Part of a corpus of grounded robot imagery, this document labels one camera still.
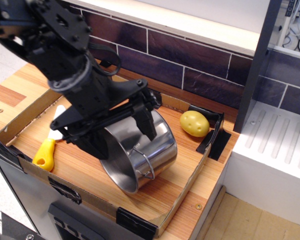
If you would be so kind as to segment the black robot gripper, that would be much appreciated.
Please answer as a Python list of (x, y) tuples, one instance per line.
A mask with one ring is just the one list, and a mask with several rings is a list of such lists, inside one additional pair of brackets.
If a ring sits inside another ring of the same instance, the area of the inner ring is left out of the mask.
[(49, 60), (49, 87), (71, 104), (50, 127), (82, 151), (108, 160), (108, 131), (104, 128), (133, 117), (141, 133), (153, 141), (157, 132), (152, 110), (157, 100), (145, 79), (115, 82), (95, 60), (80, 57)]

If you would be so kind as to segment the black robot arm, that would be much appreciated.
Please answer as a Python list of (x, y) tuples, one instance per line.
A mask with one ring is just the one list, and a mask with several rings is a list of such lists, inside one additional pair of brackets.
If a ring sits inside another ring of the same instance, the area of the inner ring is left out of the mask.
[[(145, 79), (115, 82), (121, 59), (108, 46), (90, 42), (91, 27), (54, 0), (0, 0), (0, 44), (35, 65), (49, 87), (71, 104), (50, 127), (68, 143), (98, 158), (109, 157), (101, 129), (127, 117), (149, 140), (158, 104)], [(110, 51), (97, 62), (90, 49)]]

